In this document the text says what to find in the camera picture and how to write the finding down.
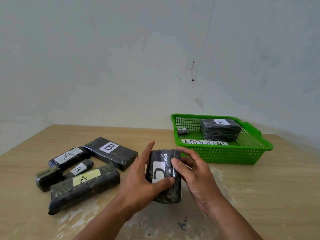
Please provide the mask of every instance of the clear plastic wrap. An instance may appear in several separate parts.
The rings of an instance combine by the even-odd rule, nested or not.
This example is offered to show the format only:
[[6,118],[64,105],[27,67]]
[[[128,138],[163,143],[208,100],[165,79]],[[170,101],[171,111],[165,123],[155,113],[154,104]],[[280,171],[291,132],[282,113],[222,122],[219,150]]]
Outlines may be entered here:
[[83,162],[81,162],[79,165],[75,166],[75,168],[72,169],[70,172],[68,172],[65,176],[63,176],[63,178],[66,180],[66,179],[73,178],[80,173],[85,173],[90,169],[92,169],[93,165],[94,165],[93,161],[86,159]]
[[111,162],[116,168],[122,171],[126,170],[138,156],[136,151],[118,145],[103,137],[98,137],[88,144],[85,144],[84,147],[90,150],[94,157],[105,163]]
[[160,194],[154,201],[162,204],[175,204],[181,201],[181,175],[174,169],[171,159],[175,157],[181,161],[181,152],[178,150],[154,150],[150,153],[146,168],[146,179],[156,183],[163,178],[174,177],[174,185]]
[[236,141],[241,125],[232,119],[202,119],[200,131],[206,140]]
[[79,163],[82,160],[89,159],[90,153],[82,146],[72,148],[71,150],[51,159],[48,164],[50,167],[57,166],[62,171]]
[[43,170],[35,175],[35,184],[43,192],[50,190],[50,186],[63,180],[62,170],[57,166]]
[[120,183],[120,174],[112,163],[51,186],[49,215],[78,204]]
[[178,136],[186,136],[189,134],[189,130],[187,128],[177,129]]

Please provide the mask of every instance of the basket handle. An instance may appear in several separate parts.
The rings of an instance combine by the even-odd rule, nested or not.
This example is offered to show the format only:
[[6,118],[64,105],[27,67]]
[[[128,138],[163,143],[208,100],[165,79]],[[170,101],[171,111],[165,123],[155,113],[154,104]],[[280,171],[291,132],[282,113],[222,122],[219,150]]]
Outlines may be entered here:
[[246,125],[248,132],[250,132],[251,134],[262,137],[261,131],[258,130],[257,128],[255,128],[252,124],[250,124],[249,122],[244,122],[244,124]]

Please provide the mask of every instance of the yellow label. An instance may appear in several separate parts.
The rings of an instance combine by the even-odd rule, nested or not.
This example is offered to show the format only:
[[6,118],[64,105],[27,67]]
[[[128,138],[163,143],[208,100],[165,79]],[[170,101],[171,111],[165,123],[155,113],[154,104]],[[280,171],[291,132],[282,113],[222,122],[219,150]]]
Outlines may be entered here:
[[100,175],[101,175],[101,173],[100,173],[99,169],[95,169],[95,170],[86,172],[84,174],[81,174],[79,176],[76,176],[72,179],[73,186],[84,183],[90,179],[94,179],[95,177],[98,177]]

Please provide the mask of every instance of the hand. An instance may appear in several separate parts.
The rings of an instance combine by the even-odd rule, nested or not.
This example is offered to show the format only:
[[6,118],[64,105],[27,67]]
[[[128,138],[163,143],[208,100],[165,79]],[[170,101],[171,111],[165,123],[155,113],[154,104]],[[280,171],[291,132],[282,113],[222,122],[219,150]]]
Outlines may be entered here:
[[194,150],[184,147],[178,147],[177,149],[191,158],[182,157],[182,161],[173,158],[171,159],[171,163],[188,185],[190,193],[200,210],[204,214],[209,215],[212,203],[216,200],[224,199],[210,171],[209,165]]
[[144,171],[155,142],[150,142],[140,157],[133,162],[128,176],[120,185],[119,193],[114,200],[121,202],[129,211],[128,220],[138,211],[144,209],[160,192],[169,189],[175,179],[167,177],[157,183],[146,180]]

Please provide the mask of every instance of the left hand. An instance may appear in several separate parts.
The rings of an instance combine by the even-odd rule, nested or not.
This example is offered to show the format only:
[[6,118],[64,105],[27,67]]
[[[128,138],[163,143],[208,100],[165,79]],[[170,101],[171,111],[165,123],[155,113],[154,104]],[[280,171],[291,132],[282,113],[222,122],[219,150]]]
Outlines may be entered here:
[[174,184],[173,177],[164,178],[154,184],[146,180],[144,171],[154,144],[154,141],[150,142],[141,156],[135,159],[126,180],[120,185],[119,193],[114,198],[128,210],[128,220],[144,209],[160,192]]

